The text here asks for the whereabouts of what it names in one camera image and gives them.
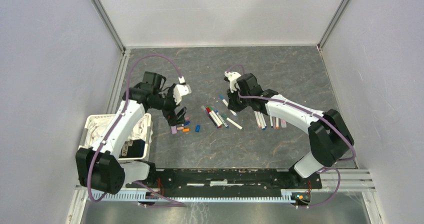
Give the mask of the dark blue cap marker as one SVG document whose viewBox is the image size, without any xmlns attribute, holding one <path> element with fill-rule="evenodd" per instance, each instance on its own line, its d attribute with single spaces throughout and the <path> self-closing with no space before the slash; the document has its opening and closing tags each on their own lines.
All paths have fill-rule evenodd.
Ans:
<svg viewBox="0 0 424 224">
<path fill-rule="evenodd" d="M 266 121 L 265 121 L 265 117 L 261 112 L 258 113 L 258 118 L 259 118 L 259 123 L 260 123 L 261 129 L 263 131 L 266 130 L 267 124 L 266 124 Z"/>
</svg>

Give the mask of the orange cap marker pen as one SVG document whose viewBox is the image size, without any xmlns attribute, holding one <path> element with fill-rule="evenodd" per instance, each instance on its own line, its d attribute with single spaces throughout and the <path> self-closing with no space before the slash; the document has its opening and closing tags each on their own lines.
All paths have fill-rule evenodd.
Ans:
<svg viewBox="0 0 424 224">
<path fill-rule="evenodd" d="M 280 119 L 278 117 L 275 118 L 275 129 L 276 130 L 280 129 Z"/>
</svg>

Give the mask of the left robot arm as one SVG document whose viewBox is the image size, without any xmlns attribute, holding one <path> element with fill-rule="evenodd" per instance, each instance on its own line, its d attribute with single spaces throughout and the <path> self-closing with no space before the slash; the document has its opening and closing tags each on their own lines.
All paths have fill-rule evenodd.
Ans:
<svg viewBox="0 0 424 224">
<path fill-rule="evenodd" d="M 155 165 L 144 160 L 118 161 L 122 148 L 133 128 L 149 109 L 160 110 L 169 126 L 185 123 L 186 107 L 180 111 L 184 96 L 191 88 L 180 75 L 178 83 L 164 88 L 166 78 L 146 71 L 141 82 L 129 87 L 117 113 L 100 137 L 90 147 L 81 147 L 75 154 L 81 186 L 108 194 L 117 194 L 126 185 L 139 181 L 145 188 L 157 182 Z"/>
</svg>

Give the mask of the green white marker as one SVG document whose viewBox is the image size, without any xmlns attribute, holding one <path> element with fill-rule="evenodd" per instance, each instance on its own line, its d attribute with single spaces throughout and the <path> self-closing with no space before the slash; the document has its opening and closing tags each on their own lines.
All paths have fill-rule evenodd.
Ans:
<svg viewBox="0 0 424 224">
<path fill-rule="evenodd" d="M 242 130 L 243 127 L 241 125 L 239 125 L 238 123 L 236 123 L 235 121 L 233 121 L 232 119 L 230 119 L 228 116 L 226 116 L 225 114 L 221 115 L 223 119 L 225 119 L 227 122 L 229 122 L 230 124 L 234 125 L 236 128 L 238 128 L 239 130 Z"/>
</svg>

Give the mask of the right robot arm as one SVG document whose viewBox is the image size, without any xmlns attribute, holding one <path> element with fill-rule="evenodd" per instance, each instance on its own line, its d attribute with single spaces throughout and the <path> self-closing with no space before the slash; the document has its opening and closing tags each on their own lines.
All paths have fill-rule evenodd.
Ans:
<svg viewBox="0 0 424 224">
<path fill-rule="evenodd" d="M 351 152 L 355 159 L 354 139 L 341 114 L 335 109 L 316 110 L 290 101 L 278 92 L 263 90 L 252 73 L 241 75 L 226 71 L 228 109 L 240 112 L 247 107 L 271 118 L 284 120 L 308 135 L 310 151 L 298 160 L 289 171 L 289 183 L 302 188 L 309 177 L 331 168 L 338 161 L 347 161 L 344 155 Z"/>
</svg>

